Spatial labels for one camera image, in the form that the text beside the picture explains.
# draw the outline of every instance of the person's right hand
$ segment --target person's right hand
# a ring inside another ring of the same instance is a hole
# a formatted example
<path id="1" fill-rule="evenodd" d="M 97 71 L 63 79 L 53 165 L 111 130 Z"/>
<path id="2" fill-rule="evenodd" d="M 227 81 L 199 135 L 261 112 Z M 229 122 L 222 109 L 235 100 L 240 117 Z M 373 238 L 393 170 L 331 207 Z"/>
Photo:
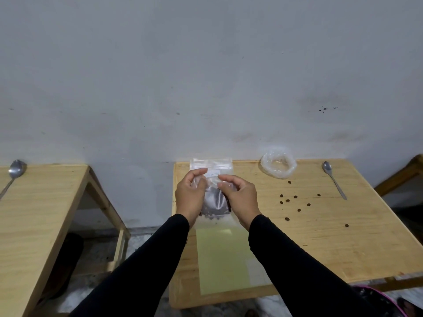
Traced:
<path id="1" fill-rule="evenodd" d="M 233 175 L 219 175 L 220 180 L 233 183 L 237 191 L 233 190 L 227 182 L 217 184 L 219 189 L 228 197 L 230 207 L 236 214 L 241 225 L 250 231 L 252 220 L 260 215 L 257 204 L 257 191 L 253 183 Z"/>

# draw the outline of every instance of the forearm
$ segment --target forearm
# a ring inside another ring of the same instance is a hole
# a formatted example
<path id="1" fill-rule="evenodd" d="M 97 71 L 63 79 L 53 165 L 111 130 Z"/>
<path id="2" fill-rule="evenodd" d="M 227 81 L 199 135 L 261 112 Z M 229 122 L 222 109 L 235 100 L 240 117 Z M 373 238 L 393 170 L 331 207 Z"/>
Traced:
<path id="1" fill-rule="evenodd" d="M 183 215 L 170 217 L 127 260 L 98 285 L 70 316 L 111 313 L 153 316 L 181 258 L 189 231 Z"/>
<path id="2" fill-rule="evenodd" d="M 373 308 L 328 268 L 315 260 L 278 229 L 258 215 L 251 223 L 251 251 L 264 266 L 291 314 L 375 316 Z"/>

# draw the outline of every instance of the floor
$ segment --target floor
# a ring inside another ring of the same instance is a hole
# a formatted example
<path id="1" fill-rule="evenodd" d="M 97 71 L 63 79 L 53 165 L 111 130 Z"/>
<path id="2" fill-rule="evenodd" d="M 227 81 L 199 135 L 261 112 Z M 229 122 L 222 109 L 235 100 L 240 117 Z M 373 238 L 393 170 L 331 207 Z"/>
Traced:
<path id="1" fill-rule="evenodd" d="M 127 256 L 130 256 L 140 247 L 150 234 L 134 236 L 128 244 Z M 104 262 L 112 260 L 115 251 L 116 238 L 96 238 L 88 239 L 84 244 L 81 262 Z M 71 279 L 66 293 L 55 300 L 46 302 L 41 307 L 35 309 L 30 317 L 53 316 L 57 313 L 66 313 L 74 309 L 78 303 L 85 298 L 94 287 L 96 287 L 106 275 L 92 275 L 74 277 Z M 386 293 L 390 298 L 403 297 L 410 302 L 423 308 L 423 288 L 405 289 Z M 202 306 L 192 309 L 176 310 L 169 306 L 168 290 L 163 294 L 156 317 L 239 317 L 244 316 L 248 309 L 256 309 L 261 317 L 285 317 L 291 316 L 280 296 L 267 296 L 262 298 L 232 301 L 223 304 Z"/>

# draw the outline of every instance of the spoon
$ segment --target spoon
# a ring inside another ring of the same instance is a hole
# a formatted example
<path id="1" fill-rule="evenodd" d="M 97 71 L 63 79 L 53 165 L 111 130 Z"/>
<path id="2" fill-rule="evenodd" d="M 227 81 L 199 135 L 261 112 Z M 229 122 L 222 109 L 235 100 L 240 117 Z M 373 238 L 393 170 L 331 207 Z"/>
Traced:
<path id="1" fill-rule="evenodd" d="M 11 181 L 4 187 L 3 191 L 0 193 L 0 200 L 6 193 L 7 189 L 9 189 L 10 185 L 15 181 L 16 178 L 19 178 L 25 173 L 26 170 L 26 163 L 21 160 L 15 160 L 12 162 L 9 168 L 9 176 L 12 178 Z"/>
<path id="2" fill-rule="evenodd" d="M 323 168 L 323 171 L 325 173 L 327 173 L 328 175 L 330 175 L 330 177 L 332 178 L 333 182 L 336 185 L 336 188 L 338 188 L 339 193 L 341 194 L 342 198 L 344 198 L 346 200 L 346 196 L 345 194 L 342 192 L 342 189 L 340 186 L 338 186 L 338 184 L 336 183 L 335 178 L 332 176 L 332 166 L 330 165 L 330 163 L 328 161 L 325 161 L 324 163 L 321 164 L 321 167 Z"/>

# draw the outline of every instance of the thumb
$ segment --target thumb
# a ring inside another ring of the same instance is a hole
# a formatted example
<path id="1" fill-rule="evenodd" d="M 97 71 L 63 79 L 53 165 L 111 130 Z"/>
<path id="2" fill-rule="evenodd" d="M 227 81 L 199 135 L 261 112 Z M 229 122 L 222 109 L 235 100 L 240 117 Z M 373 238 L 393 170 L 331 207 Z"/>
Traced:
<path id="1" fill-rule="evenodd" d="M 207 187 L 207 181 L 203 177 L 200 178 L 197 189 L 202 190 L 204 192 L 206 190 L 206 187 Z"/>
<path id="2" fill-rule="evenodd" d="M 230 195 L 234 193 L 235 191 L 229 186 L 227 182 L 219 182 L 217 184 L 217 187 L 220 189 L 221 192 L 223 192 L 228 198 L 230 198 Z"/>

